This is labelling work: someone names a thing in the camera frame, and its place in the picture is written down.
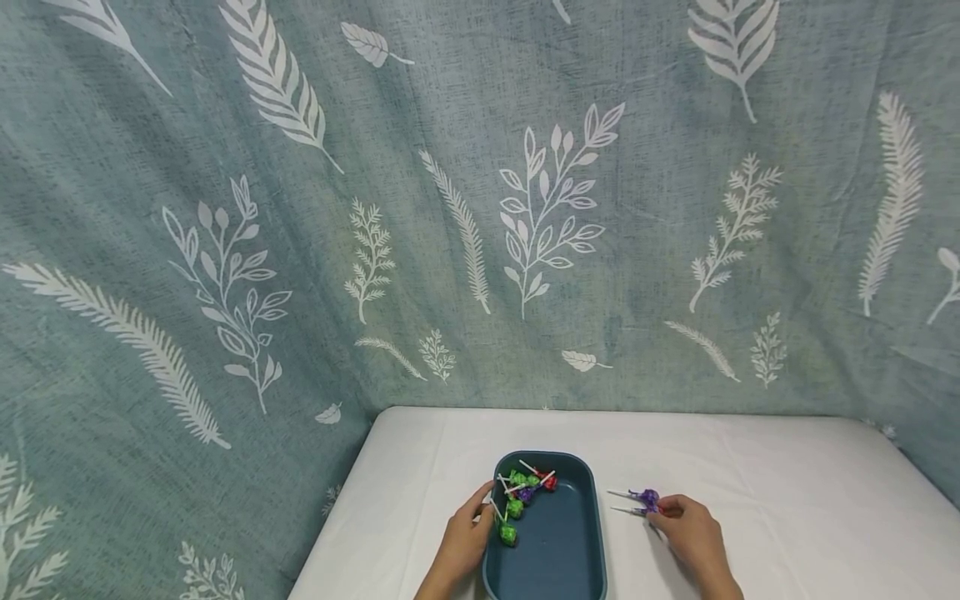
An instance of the white leaf print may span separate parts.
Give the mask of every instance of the white leaf print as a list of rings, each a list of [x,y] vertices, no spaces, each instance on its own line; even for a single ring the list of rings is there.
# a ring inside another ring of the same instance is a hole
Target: white leaf print
[[[561,352],[561,355],[564,357],[564,360],[577,371],[587,372],[594,367],[612,369],[610,365],[598,363],[597,357],[593,354],[583,354],[582,352],[574,352],[573,350],[564,350]]]
[[[377,288],[390,283],[389,277],[378,273],[396,268],[395,262],[387,258],[392,251],[387,246],[387,242],[390,241],[390,232],[380,226],[380,218],[380,209],[376,204],[371,204],[370,208],[364,208],[360,201],[353,199],[350,223],[354,227],[353,237],[360,242],[356,255],[363,264],[353,263],[354,277],[344,282],[344,289],[357,299],[359,304],[357,314],[362,324],[367,324],[367,318],[363,312],[364,303],[383,298],[386,292]]]
[[[251,89],[251,100],[260,106],[260,116],[290,139],[320,149],[343,175],[344,170],[324,148],[326,117],[317,92],[306,74],[301,74],[297,57],[287,51],[274,18],[267,13],[266,0],[259,0],[253,18],[255,0],[224,0],[224,4],[227,7],[220,7],[220,14],[232,29],[230,43],[240,55],[237,63]]]
[[[394,346],[390,342],[387,342],[386,340],[381,340],[380,338],[360,338],[354,343],[354,345],[368,346],[371,348],[380,348],[380,349],[387,350],[394,356],[394,358],[401,365],[403,365],[403,368],[406,369],[408,373],[410,373],[417,379],[422,379],[423,381],[426,381],[426,377],[421,375],[420,372],[417,371],[417,368],[414,367],[413,364],[409,360],[407,360],[407,358],[403,354],[400,353],[400,350],[396,349],[396,346]]]
[[[420,159],[427,173],[433,176],[434,183],[440,190],[441,196],[446,200],[446,205],[453,213],[453,220],[457,222],[460,228],[460,241],[464,244],[464,262],[467,263],[467,279],[470,284],[470,292],[473,298],[480,302],[484,311],[489,315],[490,308],[487,306],[487,298],[490,292],[487,289],[487,273],[483,263],[483,241],[477,232],[476,222],[473,220],[473,213],[467,208],[460,195],[460,190],[453,187],[453,183],[446,176],[446,173],[438,165],[433,157],[425,150],[420,151]],[[510,200],[519,204],[519,200],[512,198]]]
[[[716,0],[697,0],[700,8],[713,20],[703,18],[694,10],[687,14],[694,25],[686,30],[693,43],[704,51],[704,60],[711,71],[734,82],[743,97],[747,116],[756,123],[754,110],[747,96],[747,81],[770,57],[777,41],[778,0],[766,0],[753,14],[736,28],[737,17],[750,8],[756,0],[725,0],[721,5]]]
[[[703,333],[700,333],[696,329],[691,329],[684,324],[674,323],[673,321],[664,321],[666,326],[680,331],[683,335],[690,338],[694,342],[700,345],[701,348],[709,355],[710,360],[713,361],[713,364],[716,365],[717,369],[720,372],[733,381],[739,383],[739,379],[736,378],[736,373],[733,372],[733,367],[730,366],[730,363],[727,362],[727,358],[723,355],[723,352],[720,351],[720,348],[717,347],[710,339],[707,338]]]
[[[56,506],[48,506],[30,518],[30,505],[34,500],[32,482],[21,482],[16,494],[10,497],[16,484],[16,465],[16,461],[12,460],[9,454],[0,456],[0,505],[4,505],[0,506],[0,598],[26,600],[36,596],[60,573],[66,566],[67,553],[51,554],[31,569],[22,582],[10,588],[13,583],[14,562],[25,551],[40,546],[50,528],[62,515]],[[26,563],[36,564],[37,559],[33,558]]]
[[[403,64],[414,64],[412,60],[402,59],[390,52],[390,49],[387,48],[386,38],[377,32],[372,32],[352,23],[341,23],[340,29],[344,32],[344,36],[353,46],[353,49],[376,68],[383,66],[388,56],[394,57]]]
[[[767,317],[767,325],[754,332],[756,345],[750,348],[750,360],[754,363],[756,378],[763,382],[767,389],[777,380],[777,371],[783,369],[783,360],[786,359],[786,344],[777,335],[777,325],[780,324],[780,312]]]
[[[940,262],[943,263],[943,265],[950,271],[950,289],[947,291],[947,295],[944,296],[944,299],[940,300],[940,303],[937,304],[937,307],[933,309],[932,313],[930,313],[930,317],[926,320],[926,324],[928,325],[933,325],[933,321],[937,318],[937,315],[940,314],[940,311],[949,302],[956,302],[960,300],[960,259],[958,259],[957,255],[949,248],[941,248],[938,250],[937,257],[940,259]]]
[[[34,294],[51,296],[68,310],[79,312],[96,325],[113,333],[124,344],[140,352],[140,361],[160,387],[160,393],[174,406],[186,428],[204,444],[230,449],[220,437],[220,428],[210,412],[193,376],[183,361],[183,352],[160,329],[125,300],[115,300],[85,281],[65,276],[60,270],[50,273],[41,265],[4,265],[5,273],[16,277]]]
[[[900,247],[913,218],[920,212],[920,197],[924,192],[920,181],[924,174],[921,166],[924,157],[914,137],[910,115],[900,104],[900,98],[890,92],[881,92],[876,118],[880,121],[887,195],[880,203],[876,228],[870,237],[867,258],[860,274],[857,296],[863,300],[863,314],[867,317],[870,316],[870,302],[887,276],[894,252]]]
[[[340,404],[330,404],[329,408],[317,415],[314,419],[316,419],[318,423],[323,423],[324,425],[334,425],[340,422],[341,404],[343,404],[343,402],[340,402]]]
[[[177,560],[186,566],[182,580],[188,586],[180,600],[245,600],[243,586],[237,586],[233,558],[227,554],[201,561],[193,546],[181,541]]]
[[[240,221],[232,232],[229,230],[229,215],[223,208],[217,208],[215,216],[205,203],[200,203],[197,209],[197,219],[206,231],[209,237],[208,243],[212,245],[214,256],[216,256],[214,258],[207,251],[200,252],[200,262],[204,267],[206,279],[197,272],[193,261],[183,248],[180,248],[183,265],[173,261],[170,261],[170,264],[177,267],[178,273],[196,286],[198,299],[209,299],[209,301],[202,300],[211,305],[202,306],[201,311],[211,321],[222,324],[217,327],[217,338],[221,346],[248,362],[247,367],[224,365],[224,370],[231,375],[246,377],[250,380],[256,389],[260,410],[266,415],[267,405],[264,403],[263,394],[280,378],[281,372],[278,372],[274,365],[267,373],[266,364],[273,364],[274,359],[264,348],[269,345],[273,336],[262,331],[263,324],[286,316],[287,312],[277,307],[288,301],[292,292],[287,290],[273,292],[260,303],[259,293],[254,286],[251,286],[246,296],[243,296],[239,285],[241,280],[265,281],[273,278],[276,272],[257,268],[267,260],[269,251],[254,252],[246,260],[240,253],[238,242],[253,238],[245,233],[257,227],[252,220],[259,212],[256,204],[250,201],[250,185],[246,175],[241,176],[239,182],[230,178],[230,187],[233,190],[234,203],[240,210]],[[162,214],[167,230],[173,235],[174,230],[181,228],[180,221],[166,206],[163,207]],[[197,238],[196,228],[190,228],[190,235],[193,235],[194,239]]]
[[[516,220],[507,213],[500,213],[500,220],[509,231],[504,239],[507,243],[507,252],[514,262],[519,265],[519,273],[511,267],[504,267],[507,274],[520,291],[520,318],[526,319],[527,302],[542,296],[549,288],[549,284],[533,285],[529,277],[531,269],[538,264],[545,264],[554,269],[568,269],[573,261],[564,256],[554,254],[564,247],[570,247],[578,253],[593,252],[592,244],[581,244],[578,241],[593,239],[604,232],[605,228],[599,225],[585,225],[577,233],[576,218],[567,217],[560,229],[560,235],[553,238],[553,225],[546,223],[549,214],[561,204],[567,204],[576,210],[587,210],[597,206],[593,199],[579,196],[590,190],[595,180],[584,180],[574,184],[573,178],[568,177],[570,169],[577,165],[592,163],[598,156],[588,150],[595,150],[609,145],[616,139],[613,128],[620,121],[625,105],[620,104],[611,108],[599,118],[597,106],[591,105],[584,117],[584,146],[573,156],[573,133],[560,135],[560,126],[554,127],[550,135],[550,150],[553,152],[553,164],[556,176],[552,179],[547,173],[549,165],[544,167],[546,147],[537,148],[537,139],[529,127],[523,135],[523,153],[527,162],[526,184],[519,179],[514,171],[500,169],[500,176],[514,190],[521,192],[523,197],[510,197],[501,202],[506,210],[516,215]],[[537,188],[540,196],[536,197],[536,190],[531,192],[531,181],[537,177]]]
[[[779,167],[760,171],[756,155],[747,155],[743,159],[740,171],[730,173],[730,190],[724,197],[724,205],[734,215],[730,225],[724,217],[717,218],[720,230],[721,247],[715,237],[709,238],[709,250],[705,258],[693,260],[693,278],[700,287],[690,300],[690,312],[696,312],[697,300],[707,288],[718,287],[731,277],[730,271],[718,271],[719,267],[729,265],[746,254],[740,250],[731,250],[731,244],[739,241],[753,241],[763,237],[763,232],[753,226],[770,219],[767,210],[777,207],[777,199],[770,196],[770,189],[780,183],[782,172]]]
[[[43,0],[43,2],[78,12],[79,14],[62,14],[60,19],[130,54],[140,63],[147,75],[160,86],[160,89],[167,92],[168,96],[173,97],[167,86],[156,76],[154,69],[150,68],[150,65],[133,47],[133,42],[131,42],[123,23],[117,18],[116,13],[113,12],[106,0]]]
[[[440,330],[431,329],[430,335],[426,336],[426,340],[418,341],[420,342],[420,354],[423,356],[423,362],[446,385],[446,379],[450,377],[450,371],[457,364],[457,357],[451,354],[450,350],[446,349],[446,346],[442,343]]]

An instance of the teal fabric backdrop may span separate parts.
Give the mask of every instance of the teal fabric backdrop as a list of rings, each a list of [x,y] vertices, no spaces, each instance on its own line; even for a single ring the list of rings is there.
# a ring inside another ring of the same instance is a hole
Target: teal fabric backdrop
[[[0,598],[283,598],[395,404],[846,416],[956,502],[958,24],[4,3]]]

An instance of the hand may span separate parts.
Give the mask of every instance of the hand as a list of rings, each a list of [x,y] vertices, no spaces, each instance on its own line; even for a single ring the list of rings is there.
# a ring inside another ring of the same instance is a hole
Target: hand
[[[480,564],[496,520],[493,506],[483,503],[492,489],[493,481],[485,483],[447,522],[437,557],[414,600],[448,598],[457,582]],[[480,520],[474,523],[477,515]]]
[[[697,580],[704,600],[742,600],[743,593],[730,572],[720,523],[707,507],[685,495],[660,499],[660,513],[647,520],[666,534],[670,547]]]

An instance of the person's right hand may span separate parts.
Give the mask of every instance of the person's right hand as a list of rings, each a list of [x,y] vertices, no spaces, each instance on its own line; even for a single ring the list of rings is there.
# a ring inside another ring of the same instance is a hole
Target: person's right hand
[[[707,507],[685,495],[660,499],[647,520],[666,534],[677,557],[693,572],[704,598],[743,598],[730,572],[720,523]]]

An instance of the dark teal tray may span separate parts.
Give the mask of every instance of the dark teal tray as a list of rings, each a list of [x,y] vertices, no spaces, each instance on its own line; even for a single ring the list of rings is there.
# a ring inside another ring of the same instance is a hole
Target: dark teal tray
[[[607,566],[600,533],[596,485],[587,463],[572,454],[519,450],[504,456],[496,472],[529,473],[520,461],[544,472],[557,471],[554,492],[538,490],[518,520],[516,547],[503,544],[493,528],[483,559],[483,583],[493,600],[604,600]],[[506,505],[497,482],[493,499]]]

